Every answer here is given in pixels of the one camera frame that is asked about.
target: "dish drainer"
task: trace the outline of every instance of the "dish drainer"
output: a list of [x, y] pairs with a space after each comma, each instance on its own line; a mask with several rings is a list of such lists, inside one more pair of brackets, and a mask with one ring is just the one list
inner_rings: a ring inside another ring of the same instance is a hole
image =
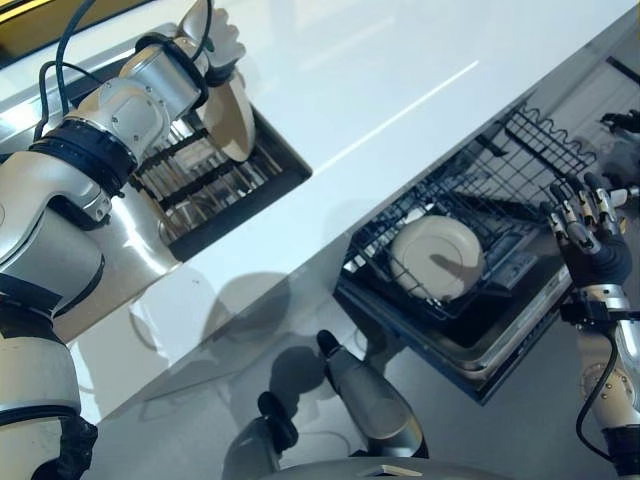
[[[387, 301], [437, 324], [457, 318], [479, 294], [493, 292], [492, 280], [504, 262], [546, 227], [538, 213], [558, 183], [565, 192], [567, 174], [580, 174], [596, 158], [584, 152], [553, 120], [521, 103], [466, 144], [442, 166], [415, 183], [352, 237], [344, 274]], [[409, 222], [445, 215], [468, 226], [485, 256], [481, 279], [464, 296], [449, 302], [432, 298], [391, 253], [391, 243]], [[391, 271], [390, 264], [399, 268]], [[420, 297], [396, 279], [408, 275]]]

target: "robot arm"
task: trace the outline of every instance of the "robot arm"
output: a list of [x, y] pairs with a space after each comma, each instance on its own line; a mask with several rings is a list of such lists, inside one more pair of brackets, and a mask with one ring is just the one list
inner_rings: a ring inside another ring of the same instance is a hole
[[205, 48], [192, 58], [204, 33], [193, 16], [206, 8], [199, 0], [175, 39], [143, 37], [117, 78], [0, 166], [3, 478], [77, 479], [89, 466], [97, 433], [79, 417], [75, 369], [52, 319], [100, 281], [104, 258], [83, 230], [106, 223], [110, 199], [145, 151], [204, 104], [244, 53], [226, 12], [216, 10]]
[[[629, 195], [609, 195], [593, 174], [586, 174], [585, 182], [589, 189], [577, 178], [568, 178], [575, 202], [554, 185], [551, 193], [558, 207], [542, 206], [577, 287], [573, 303], [562, 307], [563, 319], [579, 332], [585, 404], [576, 432], [590, 450], [614, 463], [620, 478], [639, 479], [640, 322], [634, 321], [622, 289], [632, 256], [615, 211]], [[602, 428], [608, 454], [582, 433], [589, 411]]]

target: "white countertop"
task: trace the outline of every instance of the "white countertop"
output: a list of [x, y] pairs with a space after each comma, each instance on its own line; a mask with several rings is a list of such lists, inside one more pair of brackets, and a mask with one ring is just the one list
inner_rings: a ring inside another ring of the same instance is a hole
[[[66, 59], [178, 22], [190, 4], [159, 0], [82, 32]], [[128, 305], [69, 342], [83, 415], [99, 422], [635, 5], [217, 2], [247, 47], [239, 70], [251, 101], [313, 175], [148, 289], [133, 310], [155, 348]], [[35, 79], [54, 48], [3, 70], [2, 96]]]

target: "sink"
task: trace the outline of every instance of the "sink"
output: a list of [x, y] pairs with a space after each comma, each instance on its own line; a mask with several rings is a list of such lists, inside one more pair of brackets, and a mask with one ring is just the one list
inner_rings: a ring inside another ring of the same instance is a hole
[[[164, 28], [166, 34], [175, 26]], [[82, 66], [102, 80], [117, 75], [134, 41]], [[95, 88], [87, 79], [68, 85], [75, 105]], [[0, 154], [26, 149], [38, 118], [16, 121], [16, 111], [39, 112], [37, 88], [0, 105]], [[61, 118], [55, 88], [49, 91], [51, 119]], [[108, 226], [87, 232], [102, 250], [106, 265], [98, 287], [72, 311], [56, 318], [63, 341], [137, 296], [181, 262], [310, 177], [311, 171], [254, 111], [256, 145], [242, 163], [219, 151], [195, 112], [174, 122], [165, 145], [146, 152], [139, 169], [114, 198]]]

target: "dishwasher rack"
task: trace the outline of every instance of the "dishwasher rack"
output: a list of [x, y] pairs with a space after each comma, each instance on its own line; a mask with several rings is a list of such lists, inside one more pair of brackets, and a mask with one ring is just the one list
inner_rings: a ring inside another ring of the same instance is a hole
[[147, 152], [130, 183], [155, 211], [158, 235], [186, 260], [309, 178], [310, 170], [257, 112], [256, 143], [236, 162], [195, 112], [171, 125], [169, 140]]
[[[494, 274], [509, 256], [546, 228], [538, 206], [551, 199], [549, 185], [556, 182], [569, 192], [564, 177], [582, 173], [595, 160], [553, 120], [521, 103], [355, 232], [343, 274], [414, 316], [445, 324], [490, 291]], [[434, 214], [468, 226], [485, 257], [481, 279], [449, 302], [430, 297], [390, 248], [405, 225]], [[395, 274], [391, 263], [398, 266]], [[396, 283], [400, 276], [409, 276], [426, 298], [408, 294]]]

